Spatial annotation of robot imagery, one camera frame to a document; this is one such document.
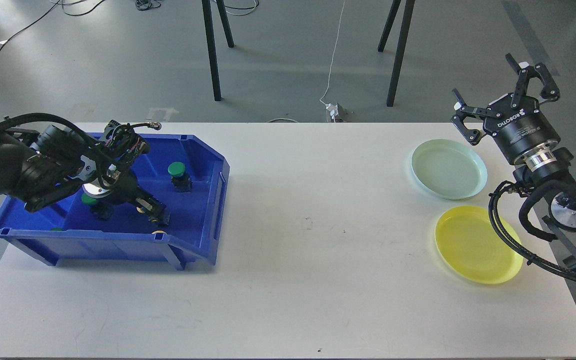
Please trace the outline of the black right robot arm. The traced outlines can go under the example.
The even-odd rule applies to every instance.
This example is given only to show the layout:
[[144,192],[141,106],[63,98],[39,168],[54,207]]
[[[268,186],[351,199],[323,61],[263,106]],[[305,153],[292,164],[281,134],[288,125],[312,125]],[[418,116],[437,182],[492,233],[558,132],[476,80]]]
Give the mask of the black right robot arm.
[[[473,107],[453,89],[457,102],[451,123],[471,146],[490,136],[515,168],[515,182],[505,180],[490,194],[487,214],[494,232],[528,264],[576,282],[576,245],[567,237],[576,233],[576,180],[569,171],[573,155],[559,146],[560,135],[540,109],[541,104],[559,100],[560,89],[545,64],[519,63],[511,54],[505,59],[518,76],[514,91]],[[528,234],[557,240],[567,248],[570,255],[563,265],[545,260],[510,235],[498,212],[505,193],[524,198],[518,219]]]

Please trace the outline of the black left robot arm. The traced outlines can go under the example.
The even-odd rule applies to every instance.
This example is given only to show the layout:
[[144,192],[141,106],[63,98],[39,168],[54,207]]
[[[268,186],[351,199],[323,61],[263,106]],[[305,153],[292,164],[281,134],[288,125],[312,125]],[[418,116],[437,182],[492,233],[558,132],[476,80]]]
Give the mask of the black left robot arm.
[[0,121],[0,195],[30,213],[82,191],[82,202],[107,220],[113,207],[131,204],[151,223],[169,224],[166,205],[143,189],[132,171],[150,145],[138,124],[110,121],[93,137],[66,119],[32,112]]

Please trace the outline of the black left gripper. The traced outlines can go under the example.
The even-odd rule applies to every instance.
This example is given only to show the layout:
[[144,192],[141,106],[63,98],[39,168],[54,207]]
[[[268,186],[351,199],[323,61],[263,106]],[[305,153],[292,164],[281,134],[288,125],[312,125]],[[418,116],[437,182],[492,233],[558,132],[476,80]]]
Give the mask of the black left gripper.
[[138,180],[134,170],[122,173],[118,180],[110,187],[103,188],[97,182],[82,185],[83,193],[98,202],[113,206],[130,204],[138,207],[151,223],[158,227],[167,227],[170,224],[170,212],[167,206],[151,194],[138,194]]

